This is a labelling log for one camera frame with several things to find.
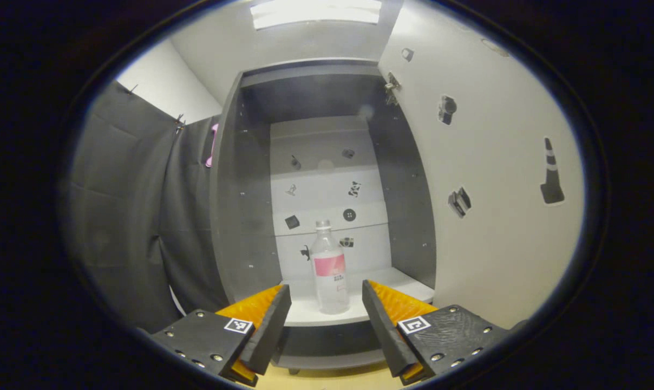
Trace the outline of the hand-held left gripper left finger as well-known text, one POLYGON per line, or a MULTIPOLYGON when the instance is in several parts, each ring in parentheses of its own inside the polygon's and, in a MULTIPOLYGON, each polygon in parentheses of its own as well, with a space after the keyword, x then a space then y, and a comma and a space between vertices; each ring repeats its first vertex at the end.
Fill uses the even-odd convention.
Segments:
POLYGON ((280 284, 215 313, 196 309, 149 339, 208 376, 255 387, 277 350, 291 305, 289 285, 280 284))

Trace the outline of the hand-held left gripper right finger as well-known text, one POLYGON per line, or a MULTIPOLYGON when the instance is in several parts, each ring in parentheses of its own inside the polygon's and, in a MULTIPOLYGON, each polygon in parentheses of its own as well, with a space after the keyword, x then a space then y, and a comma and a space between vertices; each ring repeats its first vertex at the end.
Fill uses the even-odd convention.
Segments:
POLYGON ((436 308, 370 279, 362 303, 391 374, 404 385, 449 380, 514 335, 458 304, 436 308))

